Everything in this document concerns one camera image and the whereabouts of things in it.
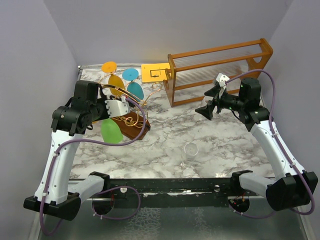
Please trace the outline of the green plastic wine glass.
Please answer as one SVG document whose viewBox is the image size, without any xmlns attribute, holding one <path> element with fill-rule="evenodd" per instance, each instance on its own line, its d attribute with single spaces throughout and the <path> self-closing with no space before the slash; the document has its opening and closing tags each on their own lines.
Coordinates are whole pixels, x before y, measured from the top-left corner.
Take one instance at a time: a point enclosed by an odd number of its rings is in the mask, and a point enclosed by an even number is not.
<svg viewBox="0 0 320 240">
<path fill-rule="evenodd" d="M 119 126 L 110 118 L 102 121 L 100 133 L 105 143 L 118 144 L 123 140 Z"/>
</svg>

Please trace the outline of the gold wire wine glass rack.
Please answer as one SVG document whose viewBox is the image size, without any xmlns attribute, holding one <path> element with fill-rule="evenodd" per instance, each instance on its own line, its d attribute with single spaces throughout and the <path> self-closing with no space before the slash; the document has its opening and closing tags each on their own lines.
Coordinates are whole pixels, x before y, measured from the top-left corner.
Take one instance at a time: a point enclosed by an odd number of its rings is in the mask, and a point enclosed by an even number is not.
<svg viewBox="0 0 320 240">
<path fill-rule="evenodd" d="M 119 126 L 123 139 L 126 136 L 130 140 L 142 140 L 151 129 L 148 114 L 143 110 L 143 107 L 147 104 L 147 100 L 137 101 L 135 96 L 127 91 L 127 85 L 124 84 L 124 88 L 117 88 L 108 84 L 101 84 L 100 86 L 103 89 L 110 90 L 111 95 L 106 100 L 119 100 L 121 97 L 125 97 L 129 103 L 130 112 L 128 114 L 109 117 L 109 119 L 112 119 Z"/>
</svg>

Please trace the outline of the orange plastic wine glass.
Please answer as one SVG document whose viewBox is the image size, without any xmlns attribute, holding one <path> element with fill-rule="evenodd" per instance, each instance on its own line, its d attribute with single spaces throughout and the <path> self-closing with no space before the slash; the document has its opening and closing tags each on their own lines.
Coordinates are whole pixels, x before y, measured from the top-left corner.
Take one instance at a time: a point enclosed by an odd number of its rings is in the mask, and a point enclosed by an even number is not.
<svg viewBox="0 0 320 240">
<path fill-rule="evenodd" d="M 107 83 L 108 85 L 112 85 L 112 86 L 115 86 L 116 88 L 121 88 L 121 89 L 125 87 L 122 79 L 115 74 L 117 70 L 117 64 L 114 61 L 105 62 L 101 66 L 101 70 L 104 73 L 110 74 L 108 83 Z"/>
</svg>

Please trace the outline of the blue plastic wine glass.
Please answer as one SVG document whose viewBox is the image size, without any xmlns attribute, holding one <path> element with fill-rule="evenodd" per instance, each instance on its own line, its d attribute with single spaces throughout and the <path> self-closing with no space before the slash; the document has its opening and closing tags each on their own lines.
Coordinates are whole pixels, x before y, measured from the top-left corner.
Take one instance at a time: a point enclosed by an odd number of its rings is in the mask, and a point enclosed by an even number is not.
<svg viewBox="0 0 320 240">
<path fill-rule="evenodd" d="M 144 92 L 142 87 L 137 83 L 139 77 L 139 72 L 135 68 L 128 68 L 122 73 L 122 78 L 128 81 L 126 90 L 134 95 L 137 101 L 142 101 L 144 99 Z"/>
</svg>

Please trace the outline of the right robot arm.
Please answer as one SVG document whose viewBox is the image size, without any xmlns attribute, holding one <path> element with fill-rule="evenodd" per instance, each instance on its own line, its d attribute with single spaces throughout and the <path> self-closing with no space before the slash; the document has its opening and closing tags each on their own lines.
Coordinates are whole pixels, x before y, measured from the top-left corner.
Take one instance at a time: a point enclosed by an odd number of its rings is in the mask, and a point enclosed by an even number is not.
<svg viewBox="0 0 320 240">
<path fill-rule="evenodd" d="M 255 78 L 241 80 L 238 95 L 227 93 L 229 78 L 220 73 L 214 87 L 205 92 L 206 105 L 195 111 L 206 119 L 222 109 L 238 113 L 239 120 L 262 147 L 274 172 L 275 179 L 261 177 L 251 170 L 232 173 L 230 191 L 240 196 L 247 190 L 264 197 L 274 211 L 293 209 L 310 204 L 311 214 L 315 209 L 313 193 L 318 183 L 314 172 L 308 172 L 294 158 L 273 121 L 271 112 L 260 105 L 261 85 Z"/>
</svg>

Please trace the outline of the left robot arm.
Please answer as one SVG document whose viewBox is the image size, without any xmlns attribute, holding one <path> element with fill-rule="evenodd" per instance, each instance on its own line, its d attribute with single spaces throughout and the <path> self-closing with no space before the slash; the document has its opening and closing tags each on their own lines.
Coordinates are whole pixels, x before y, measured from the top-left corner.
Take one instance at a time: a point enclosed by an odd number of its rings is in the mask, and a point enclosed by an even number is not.
<svg viewBox="0 0 320 240">
<path fill-rule="evenodd" d="M 73 161 L 87 128 L 109 117 L 106 99 L 100 84 L 79 80 L 73 96 L 53 112 L 47 164 L 36 192 L 24 200 L 25 209 L 68 221 L 76 217 L 87 187 L 68 189 Z"/>
</svg>

